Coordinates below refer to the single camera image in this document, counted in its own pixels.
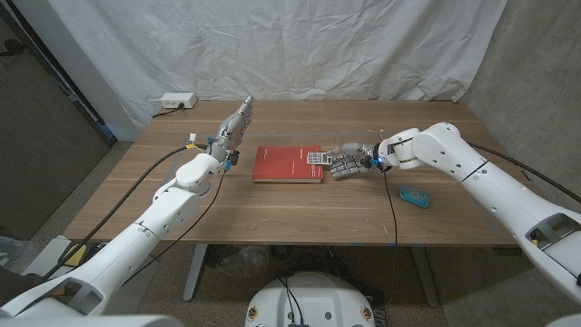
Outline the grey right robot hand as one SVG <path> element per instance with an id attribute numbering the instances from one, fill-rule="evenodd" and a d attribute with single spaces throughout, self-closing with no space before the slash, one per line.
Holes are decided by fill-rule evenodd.
<path id="1" fill-rule="evenodd" d="M 373 165 L 374 146 L 371 144 L 359 144 L 347 142 L 337 146 L 327 152 L 331 157 L 332 164 L 330 173 L 333 177 L 346 177 L 354 173 L 366 173 L 369 170 L 377 170 L 378 167 Z"/>

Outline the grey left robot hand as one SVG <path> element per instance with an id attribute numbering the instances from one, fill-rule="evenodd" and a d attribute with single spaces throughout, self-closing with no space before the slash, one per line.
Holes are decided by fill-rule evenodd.
<path id="1" fill-rule="evenodd" d="M 229 152 L 237 149 L 251 124 L 252 101 L 253 97 L 248 96 L 241 106 L 221 123 L 210 148 L 206 151 L 207 154 L 218 161 L 223 161 Z"/>

